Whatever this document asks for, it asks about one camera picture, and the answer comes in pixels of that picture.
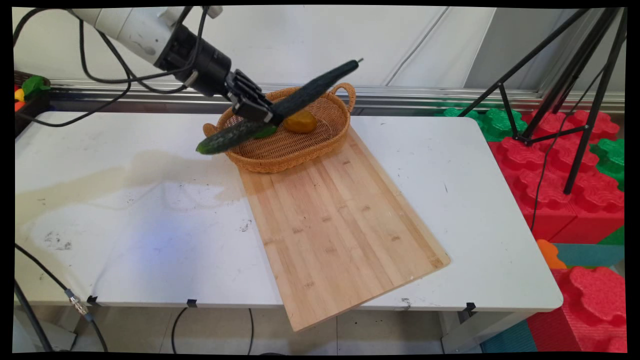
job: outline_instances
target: orange foam block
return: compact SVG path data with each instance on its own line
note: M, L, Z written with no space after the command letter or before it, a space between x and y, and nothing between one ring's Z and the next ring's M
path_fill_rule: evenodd
M547 240L536 240L542 256L550 269L566 269L566 265L558 259L558 248Z

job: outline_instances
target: robotic arm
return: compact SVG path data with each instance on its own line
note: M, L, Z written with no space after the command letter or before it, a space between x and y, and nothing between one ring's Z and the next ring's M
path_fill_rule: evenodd
M231 59L206 41L201 39L200 50L196 51L197 36L182 24L192 8L78 8L71 12L164 71L184 68L189 57L197 53L192 69L174 74L180 82L205 96L224 96L238 116L269 122L273 104L259 86L240 70L231 72ZM221 12L222 6L207 9L212 19Z

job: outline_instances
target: basket handle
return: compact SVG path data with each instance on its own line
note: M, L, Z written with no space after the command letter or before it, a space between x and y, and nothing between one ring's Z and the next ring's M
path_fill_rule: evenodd
M210 137L218 132L218 128L215 125L206 123L202 126L202 131L204 132L204 136Z
M347 106L347 112L351 113L351 110L353 110L353 107L356 105L356 89L354 89L353 86L351 86L351 84L349 83L339 83L329 91L329 94L335 95L335 93L340 88L345 89L347 94L349 95L349 105Z

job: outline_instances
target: wicker basket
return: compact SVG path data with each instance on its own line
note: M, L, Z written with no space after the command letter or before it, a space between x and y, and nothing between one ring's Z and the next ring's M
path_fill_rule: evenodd
M349 94L349 106L345 106L344 102L335 95L340 88L345 89ZM270 101L277 102L293 94L297 89L299 88L278 90L268 93L266 97ZM338 84L306 107L306 110L311 112L317 120L317 127L311 133L292 133L280 125L273 135L249 140L225 154L238 167L252 172L280 172L300 165L330 152L342 143L349 129L351 110L355 103L356 92L353 86L347 83ZM218 129L231 126L241 119L229 108L220 117L217 127L212 124L204 125L204 134L209 137Z

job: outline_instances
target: white table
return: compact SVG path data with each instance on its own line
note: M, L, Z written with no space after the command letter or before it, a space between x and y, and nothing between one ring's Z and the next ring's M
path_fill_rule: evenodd
M202 125L218 117L97 113L63 128L30 125L15 142L15 241L100 305L282 306L235 165L195 151ZM451 257L362 309L461 311L473 302L478 313L445 326L453 352L562 304L472 119L351 123ZM18 252L15 276L32 304L68 303Z

